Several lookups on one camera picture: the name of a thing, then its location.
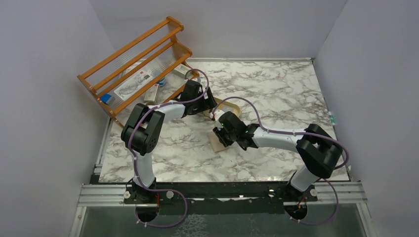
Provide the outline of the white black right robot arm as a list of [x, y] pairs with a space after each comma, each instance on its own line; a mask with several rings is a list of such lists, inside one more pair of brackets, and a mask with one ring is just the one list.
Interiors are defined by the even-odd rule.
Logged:
[[304, 167], [292, 175], [284, 191], [292, 201], [303, 197], [320, 178], [330, 178], [343, 152], [342, 147], [316, 124], [301, 131], [276, 133], [257, 123], [246, 125], [232, 112], [218, 110], [212, 120], [216, 122], [213, 132], [224, 147], [237, 143], [243, 150], [277, 148], [300, 155]]

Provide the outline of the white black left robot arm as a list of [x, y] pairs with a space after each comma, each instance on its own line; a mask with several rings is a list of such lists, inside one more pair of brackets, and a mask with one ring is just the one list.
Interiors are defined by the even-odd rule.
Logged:
[[121, 140], [133, 159], [136, 195], [145, 203], [155, 198], [156, 177], [152, 168], [152, 151], [155, 149], [163, 124], [174, 119], [196, 115], [216, 106], [209, 86], [194, 80], [187, 81], [180, 97], [158, 105], [138, 103], [134, 106], [121, 132]]

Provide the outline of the tan leather card holder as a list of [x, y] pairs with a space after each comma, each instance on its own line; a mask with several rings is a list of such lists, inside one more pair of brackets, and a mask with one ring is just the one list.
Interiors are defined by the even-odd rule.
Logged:
[[227, 150], [229, 147], [227, 146], [227, 147], [225, 147], [220, 141], [219, 141], [219, 138], [216, 136], [216, 134], [213, 132], [213, 131], [210, 131], [209, 133], [208, 133], [208, 137], [209, 137], [209, 142], [210, 142], [210, 145], [211, 145], [211, 147], [212, 147], [212, 150], [215, 152], [215, 153], [218, 153], [218, 152], [220, 152], [220, 151], [223, 151], [223, 150]]

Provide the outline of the orange wooden rack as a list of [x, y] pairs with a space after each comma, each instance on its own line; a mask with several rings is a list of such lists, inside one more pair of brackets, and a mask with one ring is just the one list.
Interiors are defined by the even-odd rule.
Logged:
[[[183, 91], [188, 79], [172, 73], [179, 64], [188, 66], [186, 60], [193, 55], [177, 38], [183, 30], [180, 21], [168, 16], [77, 78], [114, 123], [123, 127], [129, 107], [162, 77], [166, 77], [166, 85], [158, 92], [158, 103], [174, 99]], [[154, 79], [125, 101], [117, 97], [114, 89], [140, 70], [150, 71]], [[104, 94], [113, 97], [109, 105], [100, 100]]]

